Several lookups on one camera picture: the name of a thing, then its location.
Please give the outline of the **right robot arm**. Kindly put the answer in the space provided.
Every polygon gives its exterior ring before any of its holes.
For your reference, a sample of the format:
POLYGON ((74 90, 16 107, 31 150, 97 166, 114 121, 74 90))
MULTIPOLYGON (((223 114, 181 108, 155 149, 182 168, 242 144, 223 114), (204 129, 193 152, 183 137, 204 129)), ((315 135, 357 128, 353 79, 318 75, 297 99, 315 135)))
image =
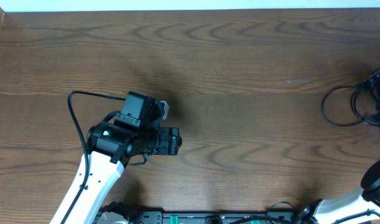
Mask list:
MULTIPOLYGON (((357 121, 349 124, 338 124, 326 116, 324 106, 328 96, 336 90, 344 89, 338 86, 330 90, 321 103, 323 117, 329 123, 347 127, 357 124, 367 124, 379 129, 380 134, 380 68, 371 72, 368 79, 349 86, 354 92, 350 96, 350 108, 357 121), (367 93, 372 99, 376 113, 373 115, 362 115, 357 107, 356 101, 360 94, 367 93)), ((374 163, 361 179, 361 187, 337 198, 320 199, 307 205, 296 214, 292 223, 372 223, 380 220, 380 160, 374 163)))

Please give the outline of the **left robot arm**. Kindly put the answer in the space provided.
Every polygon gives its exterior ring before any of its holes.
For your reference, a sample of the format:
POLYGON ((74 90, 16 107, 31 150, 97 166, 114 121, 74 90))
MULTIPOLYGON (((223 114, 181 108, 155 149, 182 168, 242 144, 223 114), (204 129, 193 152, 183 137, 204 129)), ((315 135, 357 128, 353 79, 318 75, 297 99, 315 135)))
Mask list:
POLYGON ((178 128, 162 127, 169 104, 130 91, 123 107, 106 115, 84 135, 68 95, 68 109, 83 148, 76 176, 52 218, 52 223, 92 223, 130 159, 142 156, 176 156, 182 145, 178 128))

